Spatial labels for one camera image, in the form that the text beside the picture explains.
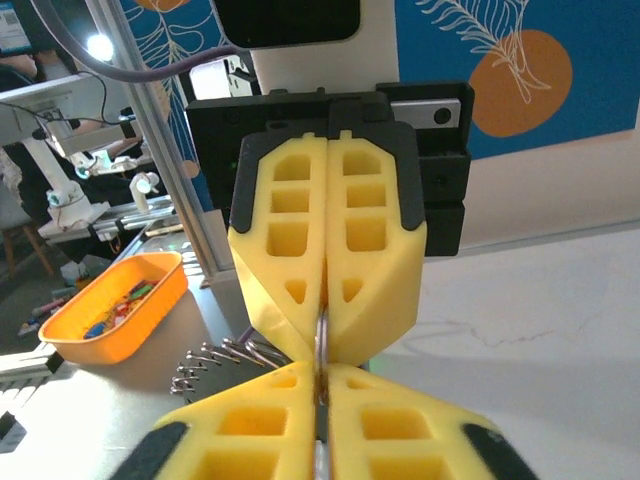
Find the black camera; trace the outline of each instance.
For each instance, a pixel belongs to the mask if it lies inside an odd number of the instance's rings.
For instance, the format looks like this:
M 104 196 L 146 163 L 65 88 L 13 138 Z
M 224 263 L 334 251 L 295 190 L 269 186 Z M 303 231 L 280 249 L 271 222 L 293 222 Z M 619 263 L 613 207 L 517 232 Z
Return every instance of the black camera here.
M 360 28 L 360 0 L 214 0 L 218 24 L 241 48 L 346 40 Z

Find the colorful toy pieces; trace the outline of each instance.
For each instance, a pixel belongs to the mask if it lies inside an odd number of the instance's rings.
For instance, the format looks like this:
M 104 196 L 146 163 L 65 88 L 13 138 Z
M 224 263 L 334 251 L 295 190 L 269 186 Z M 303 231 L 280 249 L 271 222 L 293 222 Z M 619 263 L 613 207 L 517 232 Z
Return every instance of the colorful toy pieces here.
M 142 280 L 136 284 L 136 286 L 133 287 L 119 303 L 104 313 L 102 320 L 94 323 L 91 328 L 87 330 L 83 339 L 90 340 L 92 338 L 99 337 L 120 325 L 124 322 L 129 313 L 133 312 L 144 298 L 151 293 L 155 286 L 156 283 L 147 282 L 146 280 Z

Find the white table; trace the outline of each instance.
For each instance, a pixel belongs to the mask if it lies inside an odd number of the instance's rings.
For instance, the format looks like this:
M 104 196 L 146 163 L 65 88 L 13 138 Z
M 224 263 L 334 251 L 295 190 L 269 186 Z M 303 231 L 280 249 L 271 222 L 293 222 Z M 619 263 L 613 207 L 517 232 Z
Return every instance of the white table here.
M 372 371 L 488 416 L 542 480 L 637 480 L 640 230 L 590 234 L 429 261 L 417 325 Z M 184 351 L 242 328 L 198 284 L 131 359 L 64 365 L 41 387 L 0 476 L 107 478 L 181 405 L 168 386 Z

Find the white leaf illustration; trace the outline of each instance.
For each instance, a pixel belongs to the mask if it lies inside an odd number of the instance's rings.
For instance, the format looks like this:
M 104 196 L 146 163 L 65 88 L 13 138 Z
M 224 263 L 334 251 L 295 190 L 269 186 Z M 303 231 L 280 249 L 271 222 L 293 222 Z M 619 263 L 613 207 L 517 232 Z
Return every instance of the white leaf illustration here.
M 525 103 L 531 103 L 531 90 L 549 90 L 527 64 L 522 43 L 522 20 L 530 0 L 419 0 L 425 15 L 436 14 L 431 23 L 442 31 L 455 31 L 463 42 L 478 43 L 471 53 L 496 55 L 491 64 L 506 63 Z
M 125 12 L 130 24 L 141 19 L 138 25 L 145 26 L 145 33 L 136 36 L 136 43 L 149 68 L 175 63 L 203 49 L 205 37 L 201 27 L 207 22 L 214 21 L 213 3 L 210 0 L 209 11 L 202 18 L 195 19 L 195 22 L 175 23 L 174 17 L 166 15 L 185 3 L 177 2 L 173 7 L 165 9 L 162 8 L 162 2 L 152 0 L 151 5 L 154 7 L 152 10 L 136 5 Z M 180 150 L 186 158 L 193 159 L 197 163 L 197 156 L 183 113 L 184 101 L 178 77 L 163 80 L 158 82 L 158 85 L 162 90 L 161 103 L 163 106 L 166 104 L 167 116 L 173 124 Z

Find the square cutout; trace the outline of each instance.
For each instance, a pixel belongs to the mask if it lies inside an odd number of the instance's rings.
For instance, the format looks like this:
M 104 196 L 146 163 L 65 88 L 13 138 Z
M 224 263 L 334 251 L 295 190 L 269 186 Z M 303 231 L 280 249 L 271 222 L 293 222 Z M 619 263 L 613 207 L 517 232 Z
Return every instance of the square cutout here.
M 307 251 L 308 234 L 306 222 L 270 223 L 267 253 L 272 257 L 301 257 Z
M 309 190 L 274 190 L 271 192 L 271 212 L 301 213 L 309 211 Z
M 373 480 L 456 480 L 441 457 L 374 457 L 369 468 Z
M 189 480 L 271 480 L 277 466 L 274 452 L 212 451 Z
M 367 440 L 431 438 L 424 416 L 412 408 L 369 407 L 362 411 L 360 419 Z
M 276 407 L 238 407 L 224 417 L 218 435 L 284 435 L 287 410 Z
M 387 205 L 387 192 L 381 183 L 349 185 L 347 187 L 347 207 L 384 207 Z
M 342 159 L 342 174 L 376 175 L 380 173 L 380 159 L 366 150 L 347 152 Z
M 387 248 L 387 221 L 383 217 L 347 218 L 347 248 L 377 252 Z
M 276 165 L 273 180 L 290 182 L 311 179 L 311 157 L 309 155 L 289 155 Z

